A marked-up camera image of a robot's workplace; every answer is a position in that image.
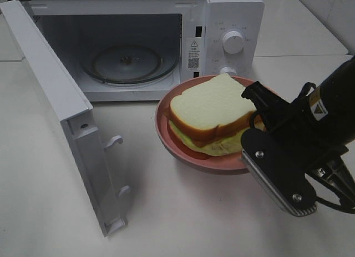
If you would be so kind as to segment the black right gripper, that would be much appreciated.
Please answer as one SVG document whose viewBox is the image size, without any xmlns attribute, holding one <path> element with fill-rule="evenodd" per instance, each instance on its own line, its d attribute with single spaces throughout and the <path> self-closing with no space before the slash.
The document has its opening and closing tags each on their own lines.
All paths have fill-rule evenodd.
<svg viewBox="0 0 355 257">
<path fill-rule="evenodd" d="M 250 127 L 271 135 L 297 169 L 313 178 L 348 178 L 341 158 L 348 152 L 348 81 L 308 82 L 290 103 L 259 82 L 242 97 L 256 106 Z"/>
</svg>

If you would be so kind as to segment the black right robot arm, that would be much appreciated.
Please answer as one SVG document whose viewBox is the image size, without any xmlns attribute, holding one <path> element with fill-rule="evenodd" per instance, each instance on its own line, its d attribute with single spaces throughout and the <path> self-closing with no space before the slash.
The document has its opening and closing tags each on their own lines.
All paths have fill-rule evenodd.
<svg viewBox="0 0 355 257">
<path fill-rule="evenodd" d="M 260 82 L 241 96 L 256 106 L 241 137 L 242 156 L 268 178 L 325 170 L 354 141 L 353 58 L 320 85 L 305 83 L 290 103 Z"/>
</svg>

